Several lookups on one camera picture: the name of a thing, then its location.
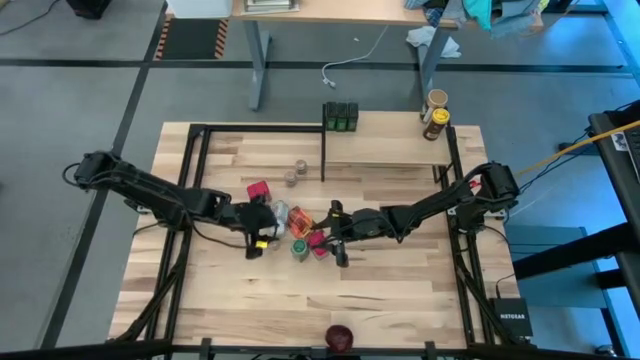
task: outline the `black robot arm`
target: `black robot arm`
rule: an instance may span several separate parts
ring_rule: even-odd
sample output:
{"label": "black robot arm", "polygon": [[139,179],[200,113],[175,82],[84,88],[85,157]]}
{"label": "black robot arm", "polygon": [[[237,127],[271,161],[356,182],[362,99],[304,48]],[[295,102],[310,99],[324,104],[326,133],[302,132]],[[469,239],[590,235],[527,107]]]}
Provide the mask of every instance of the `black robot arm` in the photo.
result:
{"label": "black robot arm", "polygon": [[120,157],[103,151],[85,154],[74,174],[75,183],[83,190],[112,190],[127,198],[126,203],[137,209],[149,209],[163,226],[182,231],[195,221],[225,227],[245,234],[246,257],[262,254],[256,247],[260,229],[276,225],[273,211],[264,199],[231,203],[231,195],[200,188],[184,188],[137,169]]}
{"label": "black robot arm", "polygon": [[[480,190],[474,194],[471,180],[480,176]],[[342,204],[334,200],[327,218],[314,229],[331,228],[324,243],[336,256],[338,266],[349,266],[345,243],[387,236],[402,243],[405,236],[420,226],[423,220],[455,208],[456,228],[465,233],[475,233],[484,225],[484,214],[508,209],[517,204],[518,185],[508,166],[487,163],[471,170],[464,179],[454,182],[447,189],[426,197],[413,205],[385,206],[379,210],[360,209],[353,214],[342,210]]]}

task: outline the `clutter on desk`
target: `clutter on desk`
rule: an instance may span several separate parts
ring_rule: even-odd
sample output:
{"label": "clutter on desk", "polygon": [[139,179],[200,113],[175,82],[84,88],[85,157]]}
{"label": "clutter on desk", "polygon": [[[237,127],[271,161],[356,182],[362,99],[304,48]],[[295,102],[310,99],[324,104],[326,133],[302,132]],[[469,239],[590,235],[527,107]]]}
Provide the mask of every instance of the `clutter on desk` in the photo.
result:
{"label": "clutter on desk", "polygon": [[447,109],[435,109],[431,114],[431,118],[424,129],[422,136],[425,139],[434,141],[440,136],[440,132],[449,122],[451,115]]}
{"label": "clutter on desk", "polygon": [[433,115],[433,111],[446,107],[447,101],[449,101],[449,95],[444,90],[433,89],[429,91],[424,104],[422,104],[422,110],[420,110],[420,120],[427,124]]}
{"label": "clutter on desk", "polygon": [[298,175],[293,171],[287,171],[284,173],[284,183],[287,187],[294,187],[298,183]]}
{"label": "clutter on desk", "polygon": [[311,234],[313,219],[299,206],[296,206],[289,211],[287,226],[296,239],[304,239]]}
{"label": "clutter on desk", "polygon": [[527,32],[548,4],[549,0],[405,0],[407,9],[422,7],[433,27],[438,27],[446,9],[447,19],[458,27],[473,19],[492,38]]}
{"label": "clutter on desk", "polygon": [[324,258],[326,258],[327,256],[329,256],[329,251],[325,248],[313,248],[316,245],[320,245],[324,242],[325,240],[325,236],[324,236],[324,231],[322,230],[316,230],[314,232],[311,233],[311,235],[309,235],[309,240],[307,240],[307,242],[309,243],[309,247],[312,249],[311,251],[313,252],[313,256],[316,257],[316,259],[318,260],[322,260]]}
{"label": "clutter on desk", "polygon": [[353,347],[353,332],[344,325],[332,325],[327,329],[324,340],[329,346],[329,351],[345,353]]}
{"label": "clutter on desk", "polygon": [[328,102],[323,109],[327,131],[356,131],[360,116],[357,103]]}
{"label": "clutter on desk", "polygon": [[[407,42],[416,48],[418,46],[428,47],[431,45],[435,33],[436,29],[433,26],[423,26],[419,29],[409,30],[407,33]],[[459,49],[460,45],[449,36],[440,57],[457,59],[462,56],[462,53],[458,51]]]}
{"label": "clutter on desk", "polygon": [[307,242],[302,239],[294,241],[291,245],[291,255],[293,255],[294,259],[303,262],[309,257],[309,246]]}
{"label": "clutter on desk", "polygon": [[299,10],[298,0],[244,0],[245,14],[275,14]]}
{"label": "clutter on desk", "polygon": [[249,200],[253,200],[258,196],[263,196],[265,202],[268,203],[271,201],[271,192],[269,191],[269,186],[267,186],[266,181],[260,181],[247,186],[247,193],[249,193]]}
{"label": "clutter on desk", "polygon": [[296,161],[296,174],[305,175],[307,173],[307,162],[304,160]]}

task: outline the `red ball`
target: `red ball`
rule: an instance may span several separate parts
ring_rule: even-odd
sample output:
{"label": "red ball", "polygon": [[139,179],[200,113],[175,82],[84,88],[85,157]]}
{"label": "red ball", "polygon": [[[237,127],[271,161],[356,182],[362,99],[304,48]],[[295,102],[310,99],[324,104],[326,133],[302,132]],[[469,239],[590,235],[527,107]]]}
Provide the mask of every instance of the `red ball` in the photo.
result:
{"label": "red ball", "polygon": [[329,350],[334,353],[344,353],[353,347],[353,333],[348,327],[342,325],[329,327],[324,340],[329,345]]}

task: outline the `yellow cable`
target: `yellow cable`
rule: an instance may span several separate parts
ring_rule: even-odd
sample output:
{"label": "yellow cable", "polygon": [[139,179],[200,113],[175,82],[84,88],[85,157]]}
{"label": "yellow cable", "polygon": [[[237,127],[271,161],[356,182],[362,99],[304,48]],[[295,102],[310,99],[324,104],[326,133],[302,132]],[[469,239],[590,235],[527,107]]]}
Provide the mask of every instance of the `yellow cable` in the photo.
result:
{"label": "yellow cable", "polygon": [[559,152],[557,152],[557,153],[555,153],[555,154],[551,155],[550,157],[548,157],[548,158],[546,158],[546,159],[544,159],[544,160],[540,161],[539,163],[537,163],[537,164],[535,164],[535,165],[533,165],[533,166],[531,166],[531,167],[529,167],[529,168],[526,168],[526,169],[524,169],[524,170],[520,171],[520,172],[517,174],[517,176],[522,176],[522,175],[524,175],[524,174],[526,174],[526,173],[528,173],[528,172],[530,172],[530,171],[533,171],[533,170],[535,170],[535,169],[539,168],[540,166],[544,166],[544,165],[546,165],[546,164],[548,164],[548,163],[552,162],[553,160],[555,160],[555,159],[559,158],[560,156],[562,156],[562,155],[564,155],[564,154],[566,154],[566,153],[568,153],[568,152],[571,152],[571,151],[573,151],[573,150],[575,150],[575,149],[577,149],[577,148],[583,147],[583,146],[585,146],[585,145],[587,145],[587,144],[591,144],[591,143],[592,143],[592,142],[594,142],[594,141],[598,141],[598,140],[600,140],[600,139],[604,139],[604,138],[606,138],[606,137],[608,137],[608,136],[611,136],[611,134],[615,134],[615,133],[617,133],[617,132],[622,132],[622,131],[629,130],[629,129],[634,128],[634,127],[636,127],[636,126],[640,126],[640,120],[638,120],[638,121],[634,121],[634,122],[632,122],[631,124],[627,124],[627,125],[625,125],[625,126],[620,126],[619,128],[616,128],[616,129],[613,129],[613,130],[607,131],[606,133],[602,133],[602,134],[600,134],[600,135],[596,135],[596,136],[594,136],[594,137],[592,137],[592,138],[589,138],[589,139],[587,139],[587,140],[583,140],[583,141],[581,141],[581,142],[579,142],[579,143],[577,143],[577,144],[575,144],[575,145],[571,145],[571,146],[569,146],[568,148],[566,148],[566,149],[564,149],[564,150],[562,150],[562,151],[559,151]]}

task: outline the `desk leg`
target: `desk leg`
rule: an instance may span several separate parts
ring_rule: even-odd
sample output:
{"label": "desk leg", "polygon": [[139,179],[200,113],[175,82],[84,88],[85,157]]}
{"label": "desk leg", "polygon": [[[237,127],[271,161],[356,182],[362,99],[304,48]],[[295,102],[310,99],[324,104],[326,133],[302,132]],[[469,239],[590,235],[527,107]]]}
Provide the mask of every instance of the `desk leg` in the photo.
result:
{"label": "desk leg", "polygon": [[251,75],[251,89],[249,92],[249,108],[257,111],[260,106],[260,95],[262,95],[262,83],[266,72],[265,64],[267,50],[271,36],[269,32],[260,32],[257,21],[244,21],[244,31],[247,34],[249,52],[253,62],[253,74]]}
{"label": "desk leg", "polygon": [[447,40],[449,40],[451,31],[452,29],[438,27],[431,40],[431,45],[428,48],[424,45],[418,46],[418,61],[420,62],[420,80],[422,83],[423,99],[427,98],[429,89],[433,87],[431,79],[440,61],[442,50],[444,50],[444,46]]}
{"label": "desk leg", "polygon": [[513,262],[516,279],[548,273],[562,268],[636,250],[635,235],[629,223],[616,225],[568,244],[559,245]]}

